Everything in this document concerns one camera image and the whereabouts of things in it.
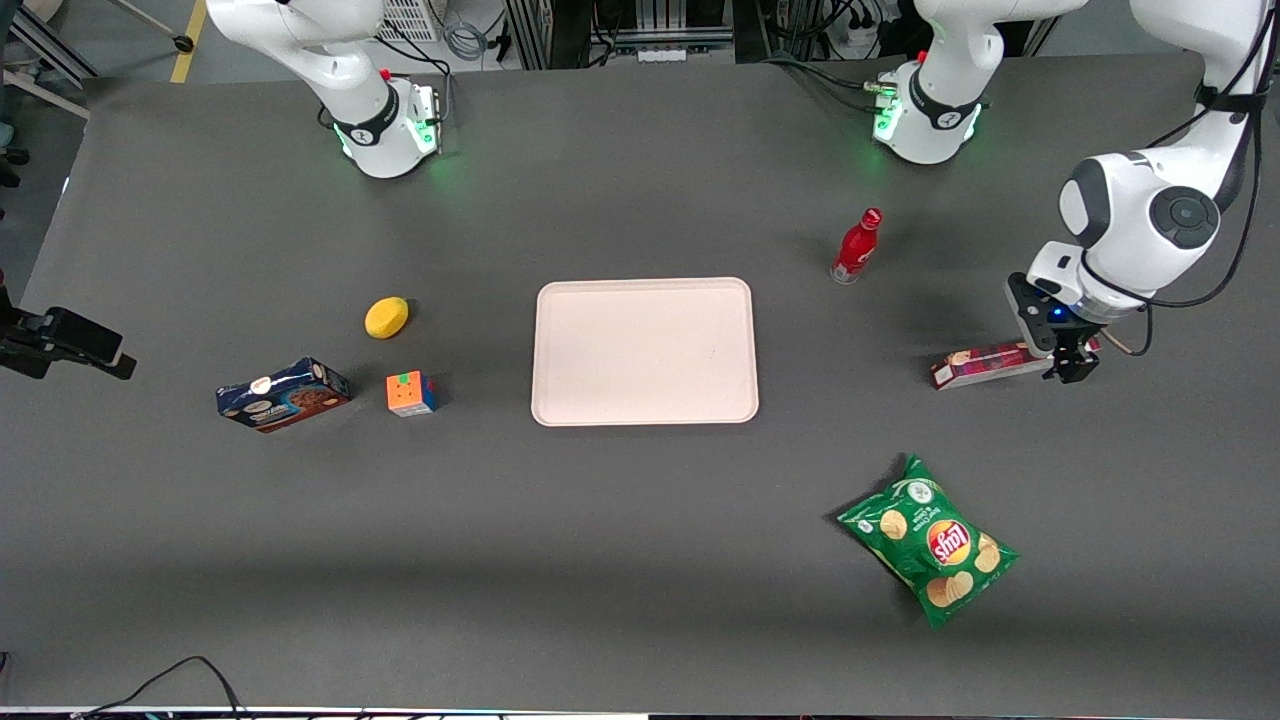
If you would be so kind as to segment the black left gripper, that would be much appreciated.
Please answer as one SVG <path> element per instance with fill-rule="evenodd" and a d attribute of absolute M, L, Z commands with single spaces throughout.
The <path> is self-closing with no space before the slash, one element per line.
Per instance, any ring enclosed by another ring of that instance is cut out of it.
<path fill-rule="evenodd" d="M 1068 318 L 1059 323 L 1059 350 L 1050 359 L 1043 373 L 1044 380 L 1062 380 L 1064 384 L 1083 382 L 1100 365 L 1100 356 L 1088 345 L 1101 331 L 1101 325 L 1080 318 Z"/>

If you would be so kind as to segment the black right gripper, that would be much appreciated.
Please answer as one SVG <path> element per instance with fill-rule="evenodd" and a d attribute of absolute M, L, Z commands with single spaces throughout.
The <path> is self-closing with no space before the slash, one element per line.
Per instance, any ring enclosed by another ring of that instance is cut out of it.
<path fill-rule="evenodd" d="M 28 315 L 13 305 L 3 284 L 1 366 L 31 379 L 44 379 L 51 360 L 36 347 L 35 336 L 24 327 Z M 45 338 L 56 348 L 102 363 L 100 370 L 120 380 L 131 379 L 137 368 L 134 357 L 120 355 L 123 338 L 119 333 L 65 307 L 47 310 Z"/>

